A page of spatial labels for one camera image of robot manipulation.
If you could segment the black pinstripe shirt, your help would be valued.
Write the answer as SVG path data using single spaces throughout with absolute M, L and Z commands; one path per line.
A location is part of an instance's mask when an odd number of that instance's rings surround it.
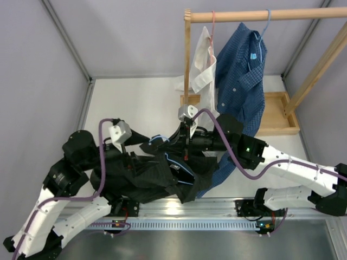
M 212 186 L 213 173 L 218 169 L 217 157 L 190 155 L 187 160 L 168 152 L 168 142 L 156 139 L 152 146 L 142 143 L 140 148 L 146 153 L 140 157 L 142 173 L 106 173 L 102 196 L 106 198 L 126 196 L 146 204 L 157 199 L 176 195 L 181 203 L 194 201 L 198 193 Z M 164 153 L 190 170 L 195 181 L 193 185 L 181 184 L 176 171 L 169 167 Z

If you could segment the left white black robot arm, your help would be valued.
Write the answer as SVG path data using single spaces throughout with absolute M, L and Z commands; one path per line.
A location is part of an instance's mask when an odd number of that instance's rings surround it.
M 104 216 L 121 213 L 123 197 L 106 191 L 105 160 L 149 138 L 135 131 L 115 131 L 110 138 L 112 143 L 97 146 L 88 131 L 76 131 L 69 137 L 62 147 L 64 157 L 50 168 L 25 224 L 3 242 L 13 259 L 56 259 L 85 228 Z M 79 190 L 89 182 L 86 171 L 98 166 L 101 180 L 95 194 L 78 197 Z

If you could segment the blue wire hanger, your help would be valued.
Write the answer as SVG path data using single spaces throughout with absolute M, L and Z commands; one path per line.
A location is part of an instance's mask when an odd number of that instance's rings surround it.
M 161 139 L 161 141 L 169 141 L 169 138 L 162 135 L 157 135 L 149 140 L 149 145 L 152 146 L 156 139 Z M 178 182 L 181 184 L 193 185 L 195 181 L 193 173 L 176 160 L 170 159 L 167 152 L 165 152 L 164 155 L 167 162 L 169 162 L 169 167 L 176 171 L 175 176 L 178 178 Z

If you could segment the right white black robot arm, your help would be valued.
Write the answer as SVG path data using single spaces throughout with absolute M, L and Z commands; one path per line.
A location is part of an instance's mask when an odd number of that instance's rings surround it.
M 265 174 L 294 182 L 293 187 L 257 189 L 252 208 L 265 215 L 270 210 L 312 208 L 331 216 L 346 215 L 346 165 L 323 166 L 286 154 L 266 142 L 242 134 L 238 122 L 222 126 L 213 118 L 211 132 L 196 131 L 197 117 L 184 117 L 169 146 L 177 148 L 185 161 L 192 152 L 225 150 L 236 168 L 248 179 Z

